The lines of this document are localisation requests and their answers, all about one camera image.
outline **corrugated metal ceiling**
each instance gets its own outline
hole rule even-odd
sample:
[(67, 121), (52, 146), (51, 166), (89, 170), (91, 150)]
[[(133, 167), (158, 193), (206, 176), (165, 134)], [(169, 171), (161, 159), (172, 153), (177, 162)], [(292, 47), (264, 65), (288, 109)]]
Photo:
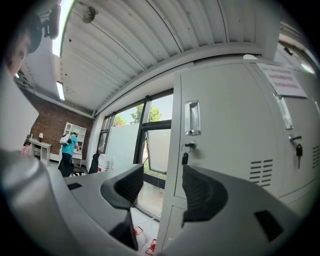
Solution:
[(61, 57), (66, 98), (90, 110), (131, 79), (181, 52), (218, 43), (255, 42), (253, 1), (90, 0), (98, 15), (70, 15)]

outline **dark pants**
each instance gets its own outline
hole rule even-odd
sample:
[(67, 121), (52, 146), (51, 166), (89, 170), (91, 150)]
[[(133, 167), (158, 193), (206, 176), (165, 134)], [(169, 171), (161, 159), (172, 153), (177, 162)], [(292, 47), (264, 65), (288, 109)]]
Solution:
[(72, 155), (68, 153), (62, 153), (62, 159), (60, 161), (58, 169), (60, 170), (63, 177), (69, 177), (74, 170)]

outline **backpack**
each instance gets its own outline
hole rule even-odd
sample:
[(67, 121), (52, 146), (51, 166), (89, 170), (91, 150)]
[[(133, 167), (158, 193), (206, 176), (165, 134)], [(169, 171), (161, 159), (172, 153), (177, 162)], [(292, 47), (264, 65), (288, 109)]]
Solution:
[(71, 138), (69, 134), (65, 134), (60, 139), (60, 144), (62, 145), (69, 145), (71, 143)]

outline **ceiling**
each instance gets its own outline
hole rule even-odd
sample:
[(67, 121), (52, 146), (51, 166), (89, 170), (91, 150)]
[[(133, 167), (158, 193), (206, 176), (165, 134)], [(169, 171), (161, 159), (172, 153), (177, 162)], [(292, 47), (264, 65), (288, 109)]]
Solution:
[[(34, 90), (57, 102), (56, 81), (60, 80), (65, 96), (62, 103), (87, 114), (101, 109), (137, 78), (166, 61), (221, 45), (267, 47), (260, 43), (266, 33), (259, 32), (268, 31), (264, 29), (266, 14), (254, 0), (82, 2), (98, 11), (93, 22), (83, 23), (85, 7), (76, 2), (61, 57), (54, 59), (52, 42), (43, 39), (39, 49), (26, 58), (22, 71)], [(280, 27), (280, 20), (275, 23)]]

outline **brick wall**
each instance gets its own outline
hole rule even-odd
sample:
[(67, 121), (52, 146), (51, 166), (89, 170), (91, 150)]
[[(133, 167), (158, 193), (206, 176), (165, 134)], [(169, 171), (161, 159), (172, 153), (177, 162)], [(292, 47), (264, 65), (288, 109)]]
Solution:
[(82, 159), (86, 159), (89, 138), (94, 120), (48, 102), (25, 90), (23, 90), (23, 93), (39, 112), (39, 116), (31, 128), (33, 137), (38, 140), (39, 133), (43, 133), (43, 142), (52, 145), (52, 154), (59, 155), (59, 150), (61, 148), (59, 141), (64, 134), (67, 122), (86, 128), (84, 144), (82, 148)]

